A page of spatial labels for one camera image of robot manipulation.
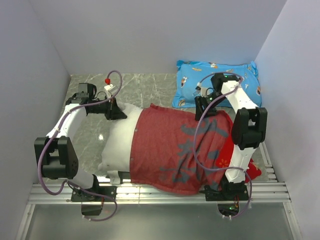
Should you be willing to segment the white pillow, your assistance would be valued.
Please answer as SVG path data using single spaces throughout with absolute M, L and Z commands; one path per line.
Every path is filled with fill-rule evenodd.
M 119 108 L 127 116 L 113 120 L 109 136 L 101 154 L 98 170 L 106 173 L 112 184 L 120 184 L 119 172 L 130 171 L 130 154 L 133 136 L 138 119 L 143 111 L 141 107 L 130 103 L 119 103 Z

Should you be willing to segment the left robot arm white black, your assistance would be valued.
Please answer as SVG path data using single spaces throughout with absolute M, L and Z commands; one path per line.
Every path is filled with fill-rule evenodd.
M 45 137 L 35 140 L 37 176 L 48 194 L 56 196 L 62 190 L 49 190 L 44 183 L 45 178 L 62 179 L 64 184 L 82 191 L 89 201 L 96 201 L 100 197 L 99 181 L 94 174 L 80 168 L 72 140 L 89 114 L 104 115 L 107 120 L 127 118 L 117 104 L 116 95 L 119 91 L 119 87 L 108 82 L 103 89 L 104 99 L 100 100 L 94 84 L 80 83 L 78 91 L 66 100 L 64 112 L 54 128 Z

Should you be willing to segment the red pillowcase with grey print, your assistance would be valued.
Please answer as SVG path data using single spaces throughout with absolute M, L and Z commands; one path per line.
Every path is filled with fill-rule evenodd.
M 220 190 L 230 163 L 233 121 L 224 111 L 195 120 L 191 112 L 151 104 L 142 110 L 133 135 L 129 173 L 133 184 L 194 195 L 204 185 Z

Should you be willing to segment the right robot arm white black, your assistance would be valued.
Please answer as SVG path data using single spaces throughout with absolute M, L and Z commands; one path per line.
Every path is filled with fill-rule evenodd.
M 211 169 L 209 172 L 224 171 L 220 181 L 220 194 L 226 200 L 236 195 L 248 192 L 245 180 L 249 163 L 255 150 L 266 138 L 268 112 L 264 107 L 258 107 L 242 88 L 244 77 L 231 72 L 209 74 L 213 92 L 208 94 L 207 88 L 199 81 L 195 91 L 198 96 L 195 120 L 201 123 L 205 117 L 216 112 L 215 107 L 223 100 L 228 100 L 235 111 L 235 119 L 231 129 L 233 149 L 230 150 L 230 162 L 226 167 Z

